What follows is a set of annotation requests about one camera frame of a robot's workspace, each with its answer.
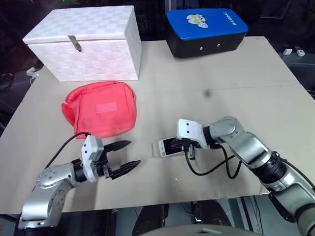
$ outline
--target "blue box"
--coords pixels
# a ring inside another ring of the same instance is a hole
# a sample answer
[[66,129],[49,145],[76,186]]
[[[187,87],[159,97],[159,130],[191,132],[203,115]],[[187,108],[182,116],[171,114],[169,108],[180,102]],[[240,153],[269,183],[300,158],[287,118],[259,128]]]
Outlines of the blue box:
[[231,9],[201,8],[167,13],[167,44],[177,58],[237,49],[248,27]]

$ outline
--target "cartoon sticker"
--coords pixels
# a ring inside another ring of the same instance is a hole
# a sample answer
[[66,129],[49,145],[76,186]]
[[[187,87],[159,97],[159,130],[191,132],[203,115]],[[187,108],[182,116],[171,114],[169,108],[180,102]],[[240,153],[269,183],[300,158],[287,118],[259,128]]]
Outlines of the cartoon sticker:
[[208,28],[208,24],[206,23],[206,19],[203,17],[203,15],[200,14],[191,14],[186,17],[186,21],[193,24],[198,25],[202,28]]

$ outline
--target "white smartphone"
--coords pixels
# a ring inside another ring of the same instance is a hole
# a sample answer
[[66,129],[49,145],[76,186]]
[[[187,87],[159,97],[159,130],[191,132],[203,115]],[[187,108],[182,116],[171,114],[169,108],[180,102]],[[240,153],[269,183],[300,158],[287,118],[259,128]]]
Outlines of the white smartphone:
[[182,148],[171,147],[171,142],[176,139],[175,137],[169,139],[162,139],[158,141],[158,149],[161,157],[168,157],[179,153],[184,153]]

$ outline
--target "red pouch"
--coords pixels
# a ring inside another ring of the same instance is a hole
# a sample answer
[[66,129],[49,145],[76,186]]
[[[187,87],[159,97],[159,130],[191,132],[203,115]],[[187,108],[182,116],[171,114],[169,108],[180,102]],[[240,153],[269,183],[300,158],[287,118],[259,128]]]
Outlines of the red pouch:
[[62,104],[62,112],[75,134],[110,137],[134,127],[136,96],[124,82],[97,82],[72,91]]

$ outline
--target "white tabletop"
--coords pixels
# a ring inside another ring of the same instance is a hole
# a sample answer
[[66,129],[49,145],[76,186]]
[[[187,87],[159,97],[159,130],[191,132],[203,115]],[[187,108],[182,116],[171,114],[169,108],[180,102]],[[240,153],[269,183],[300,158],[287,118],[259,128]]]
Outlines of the white tabletop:
[[[192,59],[172,57],[165,41],[142,43],[138,81],[126,82],[137,96],[135,127],[104,144],[128,139],[109,154],[113,167],[141,160],[116,180],[100,178],[71,190],[64,211],[132,207],[263,194],[267,190],[244,166],[230,180],[225,166],[198,177],[183,156],[153,155],[152,143],[175,136],[179,118],[209,125],[236,117],[315,181],[315,102],[264,37],[246,37],[232,52]],[[19,213],[37,175],[73,134],[61,112],[69,92],[91,82],[58,82],[44,67],[0,138],[0,213]],[[80,157],[83,140],[72,141],[54,164]],[[202,172],[223,160],[219,150],[199,151]],[[231,161],[232,169],[237,160]]]

